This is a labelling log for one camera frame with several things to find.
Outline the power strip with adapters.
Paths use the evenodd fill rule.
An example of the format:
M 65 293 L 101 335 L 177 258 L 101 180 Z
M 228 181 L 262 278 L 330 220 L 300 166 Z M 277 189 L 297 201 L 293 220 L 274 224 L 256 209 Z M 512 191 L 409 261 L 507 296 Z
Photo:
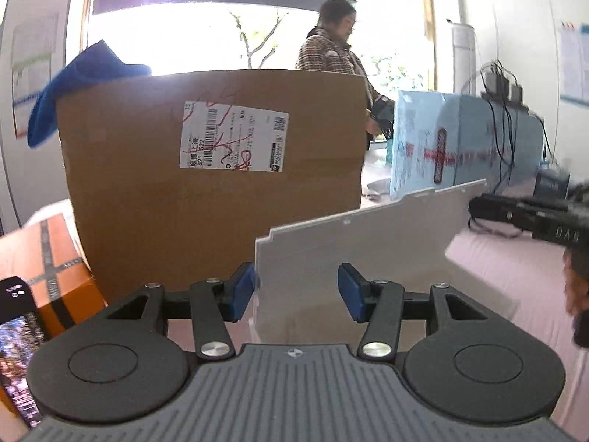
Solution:
M 523 88 L 513 74 L 502 67 L 492 67 L 482 73 L 481 97 L 513 108 L 525 108 Z

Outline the person's handheld black gripper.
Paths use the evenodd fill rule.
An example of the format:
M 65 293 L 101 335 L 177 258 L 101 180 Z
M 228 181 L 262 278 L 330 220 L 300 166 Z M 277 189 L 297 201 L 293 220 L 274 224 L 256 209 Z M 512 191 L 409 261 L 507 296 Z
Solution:
M 380 132 L 387 141 L 393 138 L 395 101 L 387 96 L 380 95 L 370 110 L 370 115 L 380 128 Z

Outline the blue cloth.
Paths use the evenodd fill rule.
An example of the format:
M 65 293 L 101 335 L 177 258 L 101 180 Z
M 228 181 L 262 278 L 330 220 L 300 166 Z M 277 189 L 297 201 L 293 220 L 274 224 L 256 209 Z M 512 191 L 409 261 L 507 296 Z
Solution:
M 57 132 L 60 98 L 98 84 L 150 74 L 152 70 L 147 65 L 124 63 L 104 40 L 89 46 L 40 92 L 29 116 L 28 146 L 35 149 Z

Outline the black smartphone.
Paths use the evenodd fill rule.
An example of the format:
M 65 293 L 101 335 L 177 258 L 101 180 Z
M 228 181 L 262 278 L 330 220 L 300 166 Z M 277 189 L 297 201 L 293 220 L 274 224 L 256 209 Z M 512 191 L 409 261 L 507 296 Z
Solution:
M 1 386 L 23 422 L 34 428 L 42 415 L 31 394 L 26 371 L 45 341 L 29 285 L 20 277 L 1 280 Z

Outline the crumpled white paper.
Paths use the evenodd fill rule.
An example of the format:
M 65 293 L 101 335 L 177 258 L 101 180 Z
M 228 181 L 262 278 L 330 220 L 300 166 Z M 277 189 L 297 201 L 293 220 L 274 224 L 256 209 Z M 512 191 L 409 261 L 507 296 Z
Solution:
M 363 196 L 369 201 L 382 201 L 389 198 L 390 179 L 375 180 L 363 187 Z

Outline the light blue printed box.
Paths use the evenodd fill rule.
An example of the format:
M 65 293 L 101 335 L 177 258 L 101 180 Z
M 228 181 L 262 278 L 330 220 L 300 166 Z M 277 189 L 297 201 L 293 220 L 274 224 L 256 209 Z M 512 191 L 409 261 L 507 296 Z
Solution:
M 401 91 L 395 102 L 390 194 L 486 180 L 530 182 L 542 156 L 541 122 L 525 111 L 459 94 Z

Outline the person in plaid jacket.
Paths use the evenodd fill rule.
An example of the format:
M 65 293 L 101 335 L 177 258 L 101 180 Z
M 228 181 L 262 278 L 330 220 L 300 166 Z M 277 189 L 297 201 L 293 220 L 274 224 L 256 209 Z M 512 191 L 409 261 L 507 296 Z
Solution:
M 296 70 L 331 72 L 359 76 L 366 92 L 366 149 L 375 137 L 387 140 L 393 136 L 393 123 L 377 117 L 374 109 L 382 97 L 369 82 L 366 69 L 352 52 L 348 39 L 352 36 L 356 11 L 348 0 L 327 0 L 318 11 L 317 25 L 307 33 L 296 60 Z

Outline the orange box black ribbon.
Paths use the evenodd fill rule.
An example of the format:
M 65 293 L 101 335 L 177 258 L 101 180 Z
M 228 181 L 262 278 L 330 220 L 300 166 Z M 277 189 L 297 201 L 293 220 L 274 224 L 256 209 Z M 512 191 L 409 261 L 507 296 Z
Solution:
M 20 277 L 32 291 L 45 332 L 43 343 L 105 307 L 63 214 L 2 236 L 1 280 L 11 276 Z M 2 386 L 1 402 L 20 418 Z

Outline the large brown cardboard box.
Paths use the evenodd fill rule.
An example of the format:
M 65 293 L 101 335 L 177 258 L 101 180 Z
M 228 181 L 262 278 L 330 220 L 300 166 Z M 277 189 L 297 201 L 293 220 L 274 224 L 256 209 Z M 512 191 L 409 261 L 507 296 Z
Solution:
M 133 77 L 61 98 L 57 122 L 78 235 L 111 302 L 229 276 L 272 228 L 360 203 L 359 76 Z

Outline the white corrugated plastic bin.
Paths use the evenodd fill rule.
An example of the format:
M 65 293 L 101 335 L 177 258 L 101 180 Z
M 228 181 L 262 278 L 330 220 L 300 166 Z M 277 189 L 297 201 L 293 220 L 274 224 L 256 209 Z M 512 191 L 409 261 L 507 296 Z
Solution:
M 273 344 L 359 342 L 360 327 L 338 292 L 338 267 L 407 290 L 449 283 L 471 297 L 484 285 L 445 255 L 484 182 L 425 190 L 330 217 L 273 228 L 255 242 L 258 288 L 251 338 Z

